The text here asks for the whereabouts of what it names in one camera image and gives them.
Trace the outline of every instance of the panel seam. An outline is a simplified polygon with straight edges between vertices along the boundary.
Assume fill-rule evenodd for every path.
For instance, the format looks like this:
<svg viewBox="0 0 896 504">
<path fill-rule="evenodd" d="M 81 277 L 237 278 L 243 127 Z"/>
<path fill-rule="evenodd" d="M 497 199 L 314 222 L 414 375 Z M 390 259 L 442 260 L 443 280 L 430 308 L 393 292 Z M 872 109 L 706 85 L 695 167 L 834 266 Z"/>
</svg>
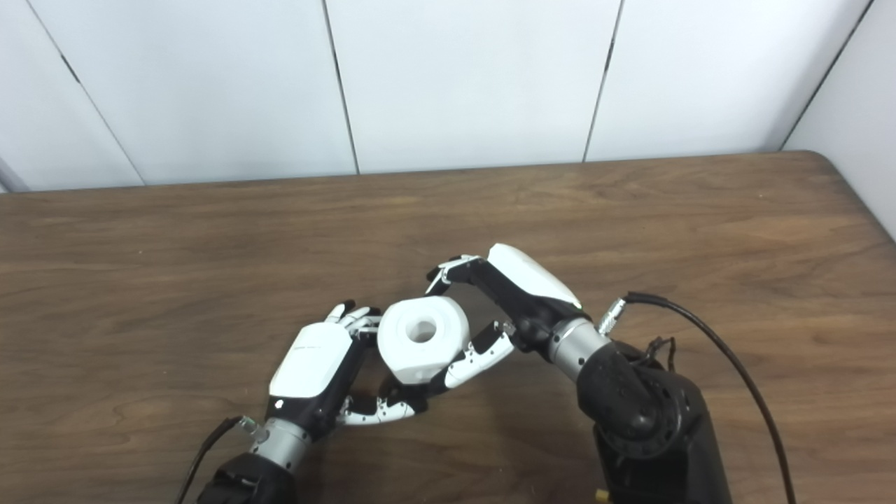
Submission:
<svg viewBox="0 0 896 504">
<path fill-rule="evenodd" d="M 146 178 L 143 176 L 143 174 L 140 172 L 140 170 L 137 169 L 137 165 L 134 164 L 134 160 L 131 159 L 130 155 L 128 155 L 127 150 L 121 144 L 121 140 L 118 139 L 118 136 L 115 134 L 115 131 L 112 130 L 112 127 L 109 125 L 108 121 L 106 120 L 106 117 L 103 116 L 103 113 L 99 111 L 99 107 L 97 107 L 97 103 L 93 100 L 93 97 L 90 95 L 90 93 L 87 92 L 87 88 L 84 87 L 84 83 L 81 82 L 81 79 L 78 78 L 78 75 L 75 73 L 74 68 L 72 67 L 68 58 L 65 57 L 65 54 L 62 52 L 62 49 L 59 48 L 59 44 L 56 43 L 56 39 L 53 38 L 53 35 L 50 34 L 50 31 L 47 29 L 47 25 L 44 23 L 44 20 L 40 19 L 40 16 L 38 15 L 38 11 L 35 10 L 34 5 L 31 4 L 31 0 L 25 0 L 25 2 L 28 4 L 28 7 L 31 9 L 31 13 L 34 14 L 35 19 L 37 19 L 38 23 L 40 23 L 40 27 L 44 29 L 44 33 L 47 34 L 47 37 L 50 39 L 50 43 L 53 44 L 53 47 L 56 49 L 56 52 L 59 53 L 59 56 L 65 62 L 65 65 L 68 66 L 68 70 L 69 70 L 69 72 L 72 73 L 72 77 L 74 78 L 74 81 L 76 83 L 78 83 L 79 86 L 81 86 L 81 90 L 84 91 L 84 96 L 87 97 L 87 101 L 90 102 L 90 105 L 97 112 L 97 115 L 99 116 L 99 120 L 101 120 L 103 122 L 103 125 L 106 127 L 106 130 L 109 131 L 109 134 L 112 136 L 112 139 L 115 141 L 116 145 L 118 145 L 118 149 L 125 156 L 125 159 L 127 160 L 127 162 L 131 165 L 131 169 L 134 170 L 134 173 L 137 175 L 137 178 L 140 179 L 140 182 L 144 186 L 147 186 L 148 184 L 146 183 Z"/>
<path fill-rule="evenodd" d="M 336 56 L 336 41 L 333 39 L 333 30 L 330 25 L 330 9 L 327 7 L 327 0 L 321 0 L 323 6 L 323 21 L 327 27 L 327 37 L 330 40 L 330 51 L 333 54 L 333 68 L 336 70 L 336 82 L 339 84 L 339 96 L 342 100 L 342 114 L 345 117 L 345 127 L 349 132 L 349 146 L 351 147 L 351 159 L 355 162 L 355 175 L 361 174 L 361 168 L 358 165 L 358 151 L 355 149 L 355 135 L 351 130 L 351 119 L 349 119 L 349 104 L 345 100 L 345 86 L 342 84 L 342 71 L 339 68 L 339 58 Z"/>
<path fill-rule="evenodd" d="M 799 126 L 799 122 L 803 120 L 803 116 L 806 114 L 806 111 L 809 110 L 809 107 L 812 106 L 812 102 L 815 101 L 815 96 L 818 94 L 818 91 L 821 90 L 822 86 L 824 86 L 824 82 L 828 80 L 828 75 L 831 74 L 831 70 L 840 61 L 840 56 L 843 54 L 843 50 L 846 49 L 846 46 L 849 45 L 849 42 L 852 40 L 853 35 L 856 34 L 856 30 L 858 30 L 858 25 L 862 24 L 862 21 L 865 19 L 865 14 L 868 13 L 868 9 L 871 8 L 871 4 L 874 3 L 874 0 L 868 0 L 868 4 L 865 6 L 865 10 L 862 11 L 861 15 L 858 16 L 858 20 L 856 20 L 856 24 L 852 27 L 852 30 L 849 32 L 849 35 L 846 37 L 846 40 L 843 41 L 843 45 L 840 46 L 840 50 L 837 51 L 837 55 L 834 56 L 831 64 L 828 65 L 827 70 L 824 71 L 824 75 L 822 75 L 821 81 L 818 82 L 818 85 L 815 86 L 814 91 L 812 91 L 812 96 L 809 97 L 809 100 L 806 102 L 806 106 L 800 111 L 799 116 L 797 116 L 797 120 L 794 121 L 793 126 L 790 127 L 790 131 L 787 133 L 787 136 L 784 137 L 784 142 L 781 142 L 781 146 L 778 148 L 779 151 L 784 149 L 784 146 L 787 145 L 787 142 L 790 140 L 790 137 L 793 136 L 793 132 L 797 131 L 797 126 Z"/>
<path fill-rule="evenodd" d="M 604 63 L 604 73 L 600 76 L 598 97 L 594 100 L 594 113 L 591 115 L 591 126 L 588 129 L 588 137 L 585 139 L 585 152 L 582 154 L 582 162 L 585 162 L 588 159 L 588 150 L 591 147 L 591 137 L 594 135 L 594 125 L 598 121 L 600 97 L 603 96 L 604 85 L 607 83 L 607 74 L 609 74 L 610 71 L 610 60 L 613 59 L 613 49 L 616 47 L 616 34 L 619 32 L 619 21 L 622 19 L 623 7 L 625 7 L 625 0 L 619 0 L 619 10 L 616 11 L 616 22 L 613 23 L 613 36 L 610 37 L 610 47 L 607 49 L 607 61 Z"/>
</svg>

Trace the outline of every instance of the white robotic hand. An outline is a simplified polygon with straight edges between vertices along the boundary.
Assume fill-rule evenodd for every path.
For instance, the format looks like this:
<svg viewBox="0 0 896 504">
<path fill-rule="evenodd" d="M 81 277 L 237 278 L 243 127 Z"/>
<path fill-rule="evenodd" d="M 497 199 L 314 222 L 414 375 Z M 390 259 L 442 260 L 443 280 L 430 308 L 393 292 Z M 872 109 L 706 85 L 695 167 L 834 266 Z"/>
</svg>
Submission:
<svg viewBox="0 0 896 504">
<path fill-rule="evenodd" d="M 298 333 L 271 380 L 269 420 L 293 423 L 311 439 L 335 428 L 380 320 L 378 309 L 354 305 L 344 301 Z"/>
</svg>

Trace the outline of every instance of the black cable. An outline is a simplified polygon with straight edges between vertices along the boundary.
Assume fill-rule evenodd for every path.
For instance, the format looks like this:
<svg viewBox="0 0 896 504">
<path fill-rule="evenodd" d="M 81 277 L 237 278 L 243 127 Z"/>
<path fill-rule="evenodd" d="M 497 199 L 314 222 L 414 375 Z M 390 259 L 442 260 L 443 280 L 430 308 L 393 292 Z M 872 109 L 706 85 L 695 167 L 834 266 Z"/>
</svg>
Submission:
<svg viewBox="0 0 896 504">
<path fill-rule="evenodd" d="M 202 445 L 199 446 L 199 452 L 196 453 L 196 457 L 193 459 L 193 463 L 190 465 L 190 470 L 186 472 L 186 479 L 184 479 L 184 484 L 180 486 L 180 491 L 177 493 L 177 497 L 174 499 L 175 504 L 182 504 L 184 502 L 184 497 L 186 497 L 186 492 L 190 490 L 190 484 L 193 483 L 193 478 L 196 476 L 196 470 L 199 469 L 199 464 L 202 463 L 202 458 L 205 457 L 205 454 L 211 449 L 212 446 L 218 439 L 221 439 L 228 430 L 233 429 L 234 425 L 242 420 L 243 417 L 235 416 L 232 418 L 225 418 L 224 421 L 220 423 L 218 427 L 215 428 L 209 434 L 209 437 L 202 442 Z"/>
<path fill-rule="evenodd" d="M 653 294 L 643 294 L 640 292 L 629 292 L 628 295 L 623 298 L 623 300 L 626 303 L 641 303 L 671 309 L 678 315 L 686 318 L 692 324 L 697 326 L 698 329 L 703 331 L 703 333 L 707 337 L 709 337 L 713 343 L 715 343 L 719 350 L 723 354 L 725 354 L 725 357 L 727 357 L 728 360 L 731 361 L 731 364 L 737 370 L 737 374 L 740 375 L 740 378 L 744 380 L 746 387 L 750 390 L 750 394 L 753 396 L 756 405 L 759 407 L 760 413 L 762 413 L 762 418 L 765 419 L 765 425 L 769 428 L 771 442 L 772 444 L 774 444 L 775 454 L 778 456 L 778 464 L 780 465 L 781 469 L 781 479 L 784 481 L 784 492 L 787 494 L 787 502 L 788 504 L 797 504 L 797 496 L 793 491 L 793 482 L 790 480 L 790 468 L 787 462 L 787 453 L 784 451 L 784 443 L 783 441 L 781 441 L 781 436 L 778 433 L 778 427 L 775 425 L 775 421 L 771 417 L 769 406 L 765 403 L 765 399 L 762 398 L 762 394 L 759 392 L 759 387 L 757 387 L 753 382 L 753 379 L 750 378 L 750 373 L 746 371 L 746 368 L 744 367 L 744 364 L 741 363 L 740 359 L 737 358 L 734 352 L 728 347 L 727 344 L 725 344 L 721 337 L 719 337 L 719 335 L 715 333 L 715 331 L 713 331 L 695 314 L 691 313 L 684 307 L 681 307 L 676 303 L 667 300 L 666 298 L 655 296 Z"/>
</svg>

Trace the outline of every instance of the cable connector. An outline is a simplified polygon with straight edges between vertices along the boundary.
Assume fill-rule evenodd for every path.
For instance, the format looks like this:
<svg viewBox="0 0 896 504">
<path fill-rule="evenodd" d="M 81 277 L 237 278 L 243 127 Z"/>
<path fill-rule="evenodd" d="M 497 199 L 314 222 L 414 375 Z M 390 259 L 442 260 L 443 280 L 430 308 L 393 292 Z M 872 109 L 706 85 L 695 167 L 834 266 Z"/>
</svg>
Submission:
<svg viewBox="0 0 896 504">
<path fill-rule="evenodd" d="M 614 301 L 612 305 L 610 305 L 610 309 L 607 310 L 607 313 L 600 319 L 600 322 L 595 326 L 598 330 L 598 334 L 601 336 L 608 336 L 610 331 L 613 330 L 613 327 L 616 325 L 616 321 L 622 315 L 622 312 L 625 310 L 625 300 L 619 298 Z"/>
<path fill-rule="evenodd" d="M 264 441 L 268 440 L 268 437 L 271 435 L 267 429 L 263 426 L 259 425 L 257 421 L 252 420 L 251 418 L 244 416 L 239 419 L 239 428 L 243 430 L 246 434 L 249 435 L 256 443 L 262 444 Z"/>
</svg>

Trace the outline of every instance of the wood grain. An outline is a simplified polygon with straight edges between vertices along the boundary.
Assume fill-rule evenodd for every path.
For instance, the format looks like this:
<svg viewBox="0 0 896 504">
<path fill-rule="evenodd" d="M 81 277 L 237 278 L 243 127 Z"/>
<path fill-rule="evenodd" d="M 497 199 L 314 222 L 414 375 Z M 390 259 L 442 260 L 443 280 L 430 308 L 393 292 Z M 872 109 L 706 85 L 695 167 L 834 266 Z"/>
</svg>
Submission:
<svg viewBox="0 0 896 504">
<path fill-rule="evenodd" d="M 744 360 L 778 419 L 803 503 L 896 490 L 896 249 L 806 152 L 0 196 L 0 495 L 170 502 L 227 415 L 261 415 L 300 327 L 348 296 L 418 296 L 457 253 L 513 244 L 598 314 L 627 290 L 677 300 Z M 497 315 L 455 289 L 472 326 Z M 710 343 L 633 308 L 616 330 L 675 335 L 737 503 L 783 502 L 755 405 Z M 359 387 L 383 376 L 371 360 Z M 246 446 L 225 437 L 213 468 Z M 340 430 L 306 502 L 592 502 L 573 388 L 513 355 L 395 425 Z"/>
</svg>

